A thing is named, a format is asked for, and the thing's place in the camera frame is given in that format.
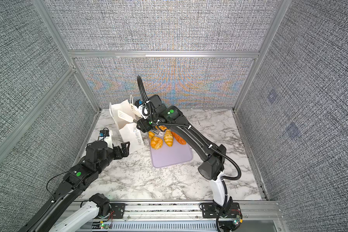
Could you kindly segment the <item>white paper bag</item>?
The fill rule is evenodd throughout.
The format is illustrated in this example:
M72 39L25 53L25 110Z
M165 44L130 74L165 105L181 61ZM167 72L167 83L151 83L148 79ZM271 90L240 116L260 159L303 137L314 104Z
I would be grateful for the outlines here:
M123 139L123 142L130 142L129 152L134 153L136 151L143 149L145 147L145 145L144 145L144 141L143 141L143 138L141 135L141 131L139 129L137 129L137 124L126 123L123 128L119 128L119 125L117 124L116 117L113 116L110 105L115 105L115 104L112 104L111 102L109 103L110 115L112 116L112 118L115 121L115 124L116 124L117 129L118 129L118 131Z

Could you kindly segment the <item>steel tongs white tips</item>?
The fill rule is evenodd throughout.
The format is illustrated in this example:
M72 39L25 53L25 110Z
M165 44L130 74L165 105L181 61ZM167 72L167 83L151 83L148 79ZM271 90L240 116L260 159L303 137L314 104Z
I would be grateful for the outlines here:
M135 106L131 106L128 101L124 101L120 104L110 105L113 116L116 117L119 128L123 128L126 123L137 124L141 118L141 114L138 112Z

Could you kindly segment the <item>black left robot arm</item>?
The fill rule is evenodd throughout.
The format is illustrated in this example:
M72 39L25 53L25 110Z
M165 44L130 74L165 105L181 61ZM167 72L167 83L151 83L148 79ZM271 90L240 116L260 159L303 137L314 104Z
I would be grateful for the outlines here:
M76 200L99 174L110 165L113 160L120 160L129 156L130 142L120 146L109 147L103 140L94 141L86 146L86 155L69 171L64 172L63 179L56 191L51 192L50 199L21 229L21 232L49 232L54 229L60 231L76 231L75 220L90 220L97 216L107 216L110 213L110 201L103 194L93 195L79 210L76 216L69 217L58 227L54 224L67 208Z

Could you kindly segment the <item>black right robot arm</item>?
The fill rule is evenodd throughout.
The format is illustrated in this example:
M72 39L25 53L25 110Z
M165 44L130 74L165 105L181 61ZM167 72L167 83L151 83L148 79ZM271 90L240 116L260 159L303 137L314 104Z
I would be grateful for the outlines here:
M137 100L134 108L139 111L142 118L137 121L137 128L142 132L149 132L154 128L165 126L191 146L199 155L203 163L198 167L199 173L209 180L213 201L218 207L225 207L230 200L224 180L238 180L241 171L238 165L226 155L226 148L218 146L202 135L185 117L182 111L175 106L167 107L158 95ZM231 162L238 174L227 177L224 174L224 163Z

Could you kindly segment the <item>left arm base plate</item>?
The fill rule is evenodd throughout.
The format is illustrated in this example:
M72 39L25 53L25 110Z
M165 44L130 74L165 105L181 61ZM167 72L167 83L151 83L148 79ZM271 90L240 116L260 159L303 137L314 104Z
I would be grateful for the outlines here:
M106 219L122 219L125 213L125 203L105 204L99 208L97 218Z

